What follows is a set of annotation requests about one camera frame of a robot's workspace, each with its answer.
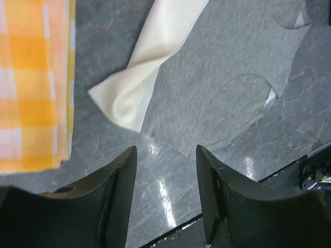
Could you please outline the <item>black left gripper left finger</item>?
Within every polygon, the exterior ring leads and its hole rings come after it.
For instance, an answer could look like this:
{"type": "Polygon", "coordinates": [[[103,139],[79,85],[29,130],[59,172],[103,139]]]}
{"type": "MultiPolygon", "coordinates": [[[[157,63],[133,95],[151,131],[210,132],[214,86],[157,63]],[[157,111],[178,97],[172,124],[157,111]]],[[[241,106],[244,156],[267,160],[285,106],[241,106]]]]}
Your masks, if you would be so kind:
{"type": "Polygon", "coordinates": [[[1,187],[1,247],[124,247],[136,172],[132,146],[52,193],[1,187]]]}

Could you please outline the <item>grey cream underwear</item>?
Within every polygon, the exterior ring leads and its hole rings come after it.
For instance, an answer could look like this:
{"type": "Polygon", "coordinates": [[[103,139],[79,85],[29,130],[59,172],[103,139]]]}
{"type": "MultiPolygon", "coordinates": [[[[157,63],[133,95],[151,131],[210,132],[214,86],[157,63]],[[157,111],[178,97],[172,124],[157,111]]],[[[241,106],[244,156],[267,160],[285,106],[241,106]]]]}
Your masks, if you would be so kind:
{"type": "Polygon", "coordinates": [[[305,1],[155,1],[127,68],[88,94],[187,157],[217,149],[281,96],[308,30],[305,1]]]}

